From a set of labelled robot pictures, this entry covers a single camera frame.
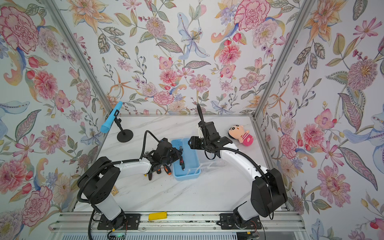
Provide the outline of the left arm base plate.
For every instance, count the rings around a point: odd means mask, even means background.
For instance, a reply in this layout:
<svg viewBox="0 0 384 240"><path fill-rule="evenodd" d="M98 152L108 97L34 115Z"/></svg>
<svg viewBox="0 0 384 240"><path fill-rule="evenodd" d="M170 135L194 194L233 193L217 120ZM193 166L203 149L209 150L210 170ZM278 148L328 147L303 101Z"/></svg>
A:
<svg viewBox="0 0 384 240"><path fill-rule="evenodd" d="M97 230L138 230L141 214L120 214L114 220L108 220L105 215L101 216Z"/></svg>

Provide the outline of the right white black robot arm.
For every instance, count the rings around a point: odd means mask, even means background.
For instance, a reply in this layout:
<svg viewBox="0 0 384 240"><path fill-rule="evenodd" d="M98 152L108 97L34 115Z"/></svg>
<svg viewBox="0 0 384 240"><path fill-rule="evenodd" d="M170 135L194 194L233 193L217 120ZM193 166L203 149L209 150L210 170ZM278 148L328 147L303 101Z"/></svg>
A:
<svg viewBox="0 0 384 240"><path fill-rule="evenodd" d="M188 144L193 150L203 150L214 154L236 170L251 183L251 193L243 204L233 210L231 221L237 225L245 224L252 218L274 218L274 212L284 205L288 196L282 174L276 168L267 169L251 159L227 137L221 137L213 122L205 122L200 104L197 104L200 117L199 136L190 138Z"/></svg>

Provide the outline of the light blue plastic toolbox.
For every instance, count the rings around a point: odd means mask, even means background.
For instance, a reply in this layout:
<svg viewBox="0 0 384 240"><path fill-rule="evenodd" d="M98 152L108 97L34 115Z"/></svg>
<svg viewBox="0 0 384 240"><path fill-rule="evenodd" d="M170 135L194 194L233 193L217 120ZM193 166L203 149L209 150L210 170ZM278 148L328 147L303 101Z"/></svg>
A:
<svg viewBox="0 0 384 240"><path fill-rule="evenodd" d="M172 173L177 181L196 179L201 173L211 173L228 165L224 160L218 158L209 160L204 152L198 153L197 150L192 150L188 145L188 141L188 138L171 141L174 148L183 150L184 164L181 164L181 160L177 160L172 164Z"/></svg>

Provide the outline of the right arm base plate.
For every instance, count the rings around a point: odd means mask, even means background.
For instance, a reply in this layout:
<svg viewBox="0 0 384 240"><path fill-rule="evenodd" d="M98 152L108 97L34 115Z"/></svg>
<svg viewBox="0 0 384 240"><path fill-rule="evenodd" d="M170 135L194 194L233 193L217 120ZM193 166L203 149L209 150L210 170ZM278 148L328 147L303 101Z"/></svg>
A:
<svg viewBox="0 0 384 240"><path fill-rule="evenodd" d="M219 215L220 219L216 222L222 230L261 230L262 224L259 217L254 217L250 220L243 220L236 214L224 214Z"/></svg>

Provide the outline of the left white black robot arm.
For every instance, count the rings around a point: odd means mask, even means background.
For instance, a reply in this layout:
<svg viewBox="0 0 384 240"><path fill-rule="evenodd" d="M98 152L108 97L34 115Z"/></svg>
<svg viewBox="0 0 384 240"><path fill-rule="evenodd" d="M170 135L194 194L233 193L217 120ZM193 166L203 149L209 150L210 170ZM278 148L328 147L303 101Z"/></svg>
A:
<svg viewBox="0 0 384 240"><path fill-rule="evenodd" d="M100 157L78 180L77 201L86 203L110 222L122 221L124 211L115 201L112 189L121 172L127 176L150 175L168 169L182 157L183 149L175 148L167 138L157 139L145 131L142 152L137 159L111 161Z"/></svg>

